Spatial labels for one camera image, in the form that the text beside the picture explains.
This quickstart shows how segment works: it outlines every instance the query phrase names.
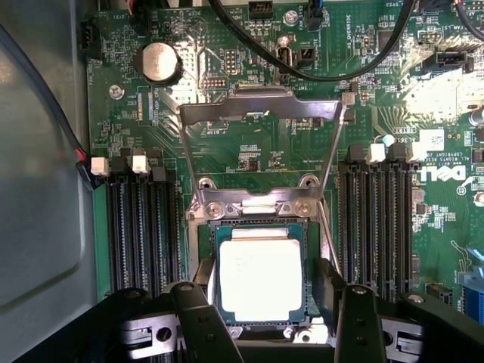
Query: green circuit board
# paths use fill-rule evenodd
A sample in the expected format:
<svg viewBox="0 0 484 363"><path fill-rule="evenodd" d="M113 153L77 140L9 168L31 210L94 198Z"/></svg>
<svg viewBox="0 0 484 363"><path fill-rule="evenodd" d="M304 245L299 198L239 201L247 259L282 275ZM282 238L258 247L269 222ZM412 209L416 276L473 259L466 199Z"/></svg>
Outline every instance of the green circuit board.
<svg viewBox="0 0 484 363"><path fill-rule="evenodd" d="M290 37L294 51L314 48L316 60L308 72L334 76L370 62L388 39L400 6L401 2L387 1L327 2L322 26L314 32L306 28L304 4L274 5L272 20L265 21L249 20L247 6L230 7L229 11L268 49L274 50L282 35ZM481 8L476 6L474 20L484 14ZM299 15L296 25L284 22L288 11ZM183 211L190 205L192 190L178 136L177 107L220 102L238 85L274 84L275 69L239 43L210 8L153 11L151 37L133 30L127 11L100 11L95 19L104 59L88 60L87 66L91 152L115 157L123 149L133 154L161 150L161 157L150 162L176 175L180 264L182 276L187 277ZM183 61L184 75L177 85L151 85L132 66L137 51L156 41L172 45ZM424 192L419 203L427 205L423 215L413 216L413 254L420 269L414 288L424 290L427 283L442 283L454 290L458 309L461 288L457 273L468 271L472 264L466 247L484 248L484 208L474 203L484 191L484 164L470 161L479 142L468 122L469 112L484 105L484 53L474 52L474 71L469 74L462 69L424 74L420 64L436 46L469 44L475 41L463 31L455 12L448 9L423 15L415 11L399 46L373 72L351 81L290 78L286 84L302 99L338 99L343 92L355 96L338 147L340 159L349 145L367 147L384 135L394 135L407 144L422 141L429 145L428 157L414 179L414 187ZM112 85L124 89L122 99L110 98ZM332 123L320 119L252 116L243 122L193 126L189 138L198 176L210 177L218 188L262 193L296 186L306 173L317 174L330 146L332 128ZM240 164L246 158L256 161L255 169ZM333 179L334 173L327 199L337 236ZM101 188L94 195L100 298L110 290L104 193ZM208 241L200 243L200 251L210 250Z"/></svg>

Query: gray metal panel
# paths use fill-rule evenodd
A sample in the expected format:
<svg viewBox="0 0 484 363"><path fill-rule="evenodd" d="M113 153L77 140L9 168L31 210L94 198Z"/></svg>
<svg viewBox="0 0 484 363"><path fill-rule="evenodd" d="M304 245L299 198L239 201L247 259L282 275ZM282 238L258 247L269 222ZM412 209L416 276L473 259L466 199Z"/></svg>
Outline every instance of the gray metal panel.
<svg viewBox="0 0 484 363"><path fill-rule="evenodd" d="M0 23L85 121L74 0L0 2ZM12 361L95 303L91 197L76 157L0 53L0 361Z"/></svg>

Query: motherboard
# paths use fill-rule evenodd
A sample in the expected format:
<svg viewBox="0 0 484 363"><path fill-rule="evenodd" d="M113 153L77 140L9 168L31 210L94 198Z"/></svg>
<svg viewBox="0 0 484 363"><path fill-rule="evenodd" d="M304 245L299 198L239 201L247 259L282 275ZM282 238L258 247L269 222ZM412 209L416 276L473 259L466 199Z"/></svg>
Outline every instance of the motherboard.
<svg viewBox="0 0 484 363"><path fill-rule="evenodd" d="M103 159L98 173L109 168L121 174L110 176L93 196L99 299L131 286L157 295L170 282L191 279L211 255L243 265L234 254L249 252L238 252L234 241L261 240L258 246L267 247L258 256L278 257L265 267L283 266L272 281L287 282L286 297L272 292L287 307L268 320L303 324L313 305L308 261L322 254L317 222L304 215L250 223L215 218L195 229L195 257L189 231L197 187L191 174L200 188L252 195L302 181L308 183L303 187L319 183L336 127L327 117L258 112L180 127L181 105L221 104L244 87L276 85L302 101L344 105L324 190L343 277L374 287L386 299L409 290L427 292L461 312L467 306L469 315L484 320L482 306L470 312L482 304L484 291L467 283L479 278L484 260L484 47L450 5L426 3L414 9L383 63L340 82L305 81L276 69L240 43L208 7L151 9L142 19L133 19L131 11L91 14L82 24L90 149ZM482 21L484 2L464 3L471 19ZM363 67L382 51L402 3L321 2L316 19L307 6L251 2L227 9L286 63L335 76ZM162 50L171 58L152 67L153 52ZM389 166L384 161L388 155L398 161L396 172L393 161ZM122 174L135 168L153 171L160 183L125 183ZM217 216L219 205L211 208L208 213ZM257 258L249 260L262 274ZM293 281L294 266L308 268ZM247 281L233 275L227 262L216 270L234 276L240 295L269 295L244 290ZM227 301L239 296L234 294ZM227 324L265 320L261 312L236 307L237 301L226 305L232 313L219 310Z"/></svg>

